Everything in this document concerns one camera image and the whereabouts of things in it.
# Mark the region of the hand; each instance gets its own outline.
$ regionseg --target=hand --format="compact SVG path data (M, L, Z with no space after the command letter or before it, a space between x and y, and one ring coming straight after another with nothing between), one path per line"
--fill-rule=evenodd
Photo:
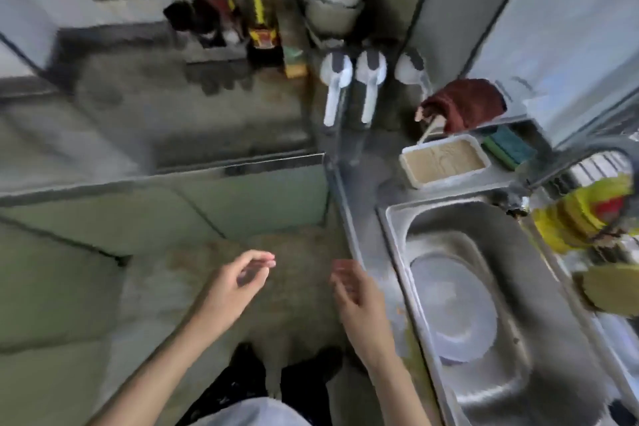
M251 250L222 266L197 296L185 327L194 331L208 347L242 315L275 265L273 253Z
M330 280L348 340L372 372L396 355L384 294L354 260L335 260Z

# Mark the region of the person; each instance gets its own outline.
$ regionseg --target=person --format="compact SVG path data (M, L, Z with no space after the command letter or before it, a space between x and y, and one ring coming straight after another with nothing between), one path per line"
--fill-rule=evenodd
M187 369L242 314L264 286L275 256L247 251L222 266L176 330L88 422L89 426L151 426ZM341 260L331 284L340 320L375 388L387 426L429 426L411 377L395 352L382 292L357 263ZM241 343L229 366L176 426L330 426L326 382L341 354L326 347L282 371L282 401L268 398L265 368Z

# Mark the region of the stainless steel sink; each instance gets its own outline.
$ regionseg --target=stainless steel sink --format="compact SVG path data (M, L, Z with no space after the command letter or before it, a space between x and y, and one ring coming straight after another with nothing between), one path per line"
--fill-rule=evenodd
M473 425L595 425L604 413L605 374L559 282L519 226L494 203L503 188L393 205L380 211L436 390ZM490 291L497 339L480 359L434 356L411 274L415 258L449 254Z

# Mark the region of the person's right hand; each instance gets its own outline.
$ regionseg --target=person's right hand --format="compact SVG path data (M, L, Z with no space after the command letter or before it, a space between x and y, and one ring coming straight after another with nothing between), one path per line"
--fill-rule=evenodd
M330 280L348 340L366 369L372 372L395 357L384 294L354 260L335 260Z

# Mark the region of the red cloth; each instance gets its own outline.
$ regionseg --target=red cloth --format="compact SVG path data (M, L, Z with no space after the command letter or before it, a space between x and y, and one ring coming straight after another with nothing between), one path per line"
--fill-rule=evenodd
M502 115L506 102L488 80L455 80L427 98L421 107L424 116L446 117L446 133L459 133Z

